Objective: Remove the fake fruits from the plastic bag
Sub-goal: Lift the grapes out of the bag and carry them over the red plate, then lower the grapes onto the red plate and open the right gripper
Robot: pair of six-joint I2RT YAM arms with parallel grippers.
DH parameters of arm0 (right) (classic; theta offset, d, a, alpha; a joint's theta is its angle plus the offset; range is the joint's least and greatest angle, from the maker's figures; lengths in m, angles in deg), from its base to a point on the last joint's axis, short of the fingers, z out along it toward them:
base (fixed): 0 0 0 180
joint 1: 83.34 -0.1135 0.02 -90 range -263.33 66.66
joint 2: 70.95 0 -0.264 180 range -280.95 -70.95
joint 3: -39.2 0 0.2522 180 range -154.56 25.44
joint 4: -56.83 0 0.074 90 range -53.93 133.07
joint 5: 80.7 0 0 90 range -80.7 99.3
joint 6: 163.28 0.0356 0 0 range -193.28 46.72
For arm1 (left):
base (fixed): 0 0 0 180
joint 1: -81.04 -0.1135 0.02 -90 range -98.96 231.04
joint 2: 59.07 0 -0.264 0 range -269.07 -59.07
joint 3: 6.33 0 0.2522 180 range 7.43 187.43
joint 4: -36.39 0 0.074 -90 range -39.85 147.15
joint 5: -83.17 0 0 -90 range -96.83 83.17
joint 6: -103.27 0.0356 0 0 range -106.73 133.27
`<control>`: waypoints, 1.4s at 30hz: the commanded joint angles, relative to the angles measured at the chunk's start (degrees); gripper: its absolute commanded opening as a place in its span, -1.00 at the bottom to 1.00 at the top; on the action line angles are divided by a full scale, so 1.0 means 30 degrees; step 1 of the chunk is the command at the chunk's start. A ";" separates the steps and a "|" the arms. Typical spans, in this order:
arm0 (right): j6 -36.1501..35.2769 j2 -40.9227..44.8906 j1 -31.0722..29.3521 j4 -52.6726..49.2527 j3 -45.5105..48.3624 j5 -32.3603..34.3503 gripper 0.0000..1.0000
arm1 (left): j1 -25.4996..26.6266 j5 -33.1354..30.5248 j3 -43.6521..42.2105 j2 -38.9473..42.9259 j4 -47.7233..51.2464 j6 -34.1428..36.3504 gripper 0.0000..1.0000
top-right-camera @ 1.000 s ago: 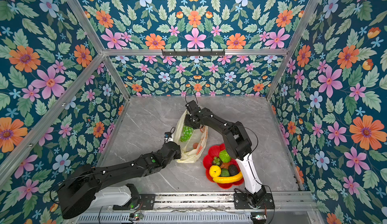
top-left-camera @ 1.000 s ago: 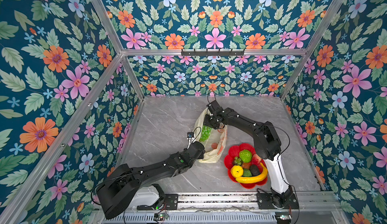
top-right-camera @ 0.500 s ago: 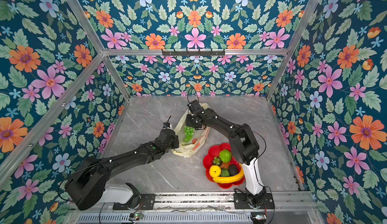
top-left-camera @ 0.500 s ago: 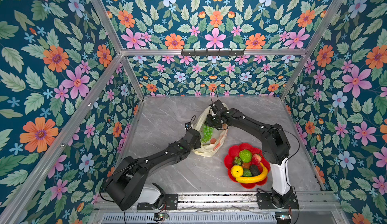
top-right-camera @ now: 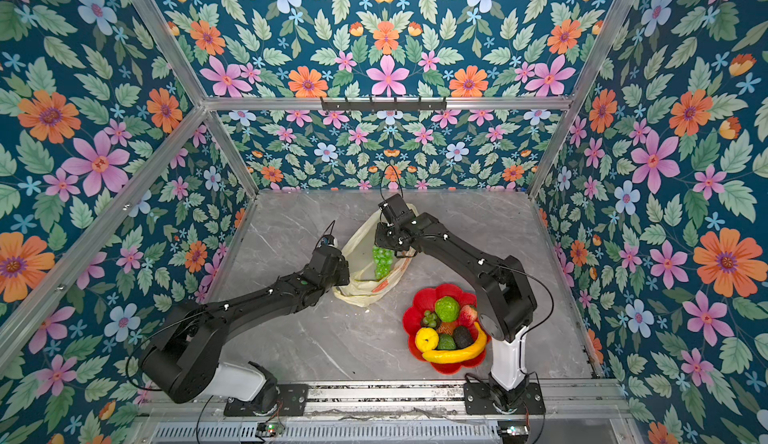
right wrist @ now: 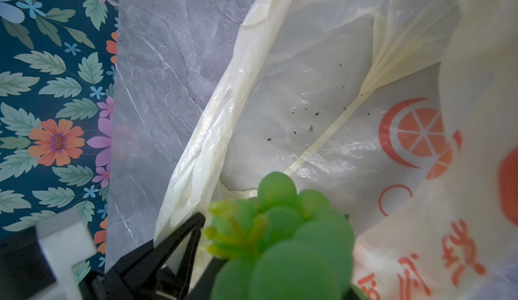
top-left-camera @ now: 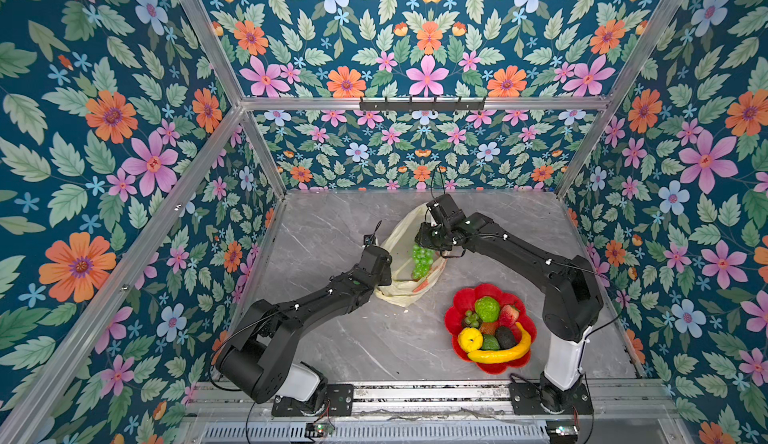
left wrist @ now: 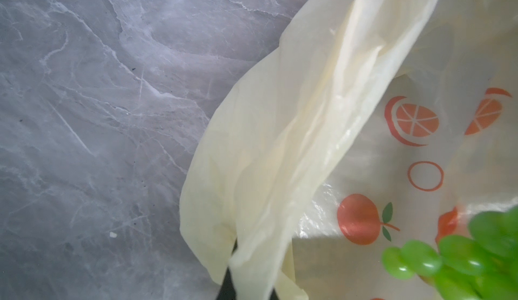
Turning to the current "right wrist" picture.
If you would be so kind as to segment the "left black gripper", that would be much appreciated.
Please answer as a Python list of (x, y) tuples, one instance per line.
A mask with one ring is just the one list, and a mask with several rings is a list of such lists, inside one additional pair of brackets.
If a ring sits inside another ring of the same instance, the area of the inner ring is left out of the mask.
[[(91, 266), (85, 260), (74, 267), (74, 276), (82, 299), (102, 299), (91, 287)], [(30, 227), (1, 242), (1, 298), (33, 299), (55, 282), (53, 273), (40, 249), (36, 227)]]

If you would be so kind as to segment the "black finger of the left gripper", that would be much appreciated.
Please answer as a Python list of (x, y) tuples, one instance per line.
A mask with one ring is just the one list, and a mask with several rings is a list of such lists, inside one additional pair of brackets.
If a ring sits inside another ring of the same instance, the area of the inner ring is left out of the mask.
[(196, 213), (158, 246), (153, 241), (121, 257), (105, 274), (106, 299), (185, 299), (206, 218)]

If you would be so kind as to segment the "green fake grapes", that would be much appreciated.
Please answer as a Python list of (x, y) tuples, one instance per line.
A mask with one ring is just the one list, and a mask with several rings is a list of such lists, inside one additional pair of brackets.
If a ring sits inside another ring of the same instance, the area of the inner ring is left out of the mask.
[(211, 299), (342, 299), (352, 290), (353, 228), (321, 192), (273, 172), (256, 197), (213, 202), (209, 213), (207, 250), (223, 261)]

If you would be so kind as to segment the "cream plastic bag orange print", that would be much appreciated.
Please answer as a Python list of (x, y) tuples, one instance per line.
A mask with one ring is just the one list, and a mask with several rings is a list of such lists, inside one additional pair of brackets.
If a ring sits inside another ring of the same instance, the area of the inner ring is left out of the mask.
[(155, 241), (273, 171), (349, 217), (369, 298), (516, 299), (517, 0), (256, 0)]

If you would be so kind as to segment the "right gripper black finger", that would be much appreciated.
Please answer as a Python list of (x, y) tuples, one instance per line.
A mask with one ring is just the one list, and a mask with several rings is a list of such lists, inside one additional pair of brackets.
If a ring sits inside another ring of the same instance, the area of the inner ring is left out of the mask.
[(196, 286), (187, 295), (186, 300), (210, 300), (217, 274), (226, 263), (227, 261), (224, 259), (213, 258)]

